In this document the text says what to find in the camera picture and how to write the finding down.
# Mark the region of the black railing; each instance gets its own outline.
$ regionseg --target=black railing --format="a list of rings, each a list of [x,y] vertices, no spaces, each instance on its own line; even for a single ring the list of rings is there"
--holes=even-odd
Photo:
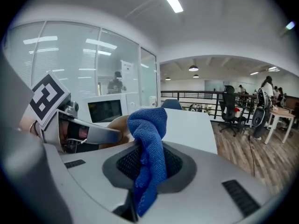
[[[214,111],[214,114],[212,114],[213,119],[211,119],[211,121],[216,120],[217,116],[221,117],[221,114],[218,114],[217,112],[222,112],[225,109],[222,92],[219,91],[161,91],[161,102],[167,98],[178,99],[182,108],[185,110],[191,109],[199,112],[204,110],[208,111],[208,113],[209,111]],[[249,120],[252,120],[250,116],[253,114],[255,103],[256,96],[235,93],[235,106],[243,109],[242,116],[247,115],[246,123],[248,123]]]

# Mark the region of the cable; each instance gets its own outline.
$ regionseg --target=cable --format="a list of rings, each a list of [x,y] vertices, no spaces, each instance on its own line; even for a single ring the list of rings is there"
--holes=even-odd
[[[251,157],[252,157],[252,163],[253,163],[253,176],[255,177],[256,176],[256,171],[255,171],[254,158],[253,158],[251,144],[250,144],[250,135],[248,135],[248,142],[249,142],[249,147],[250,147]]]

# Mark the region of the black office chair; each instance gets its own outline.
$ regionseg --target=black office chair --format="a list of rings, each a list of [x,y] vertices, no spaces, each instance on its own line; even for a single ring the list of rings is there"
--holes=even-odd
[[[161,106],[168,109],[182,110],[182,106],[177,99],[166,99]]]
[[[220,104],[221,111],[222,111],[222,118],[225,121],[223,124],[226,126],[225,128],[220,130],[220,133],[230,128],[234,132],[234,137],[237,135],[236,131],[239,131],[239,128],[234,124],[235,121],[237,121],[237,118],[235,117],[235,89],[227,85],[225,88],[225,92],[223,93],[223,103]]]

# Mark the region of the office chair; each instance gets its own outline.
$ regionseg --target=office chair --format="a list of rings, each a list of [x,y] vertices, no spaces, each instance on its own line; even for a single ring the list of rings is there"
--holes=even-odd
[[[173,110],[182,110],[182,106],[177,99],[166,99],[161,107]]]
[[[225,92],[223,95],[223,102],[220,103],[221,112],[222,112],[222,119],[225,121],[223,124],[226,126],[225,128],[220,130],[220,133],[225,129],[231,129],[234,132],[234,137],[237,135],[237,131],[239,131],[239,128],[234,124],[235,121],[237,121],[237,118],[235,117],[235,89],[231,85],[227,85],[225,88]]]

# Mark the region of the glass wall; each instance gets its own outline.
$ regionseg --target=glass wall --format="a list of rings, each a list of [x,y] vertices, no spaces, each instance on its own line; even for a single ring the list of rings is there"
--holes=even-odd
[[[150,100],[153,100],[154,97],[157,99],[157,63],[156,57],[142,48],[140,86],[141,105],[150,106]]]
[[[111,31],[76,22],[31,23],[8,30],[3,45],[29,87],[52,70],[79,103],[79,118],[87,97],[136,92],[146,106],[157,97],[156,57]]]
[[[7,60],[29,87],[32,85],[33,53],[43,24],[43,22],[32,23],[11,29],[4,43],[4,54]]]
[[[102,95],[138,93],[138,44],[102,30],[97,43],[98,85]]]

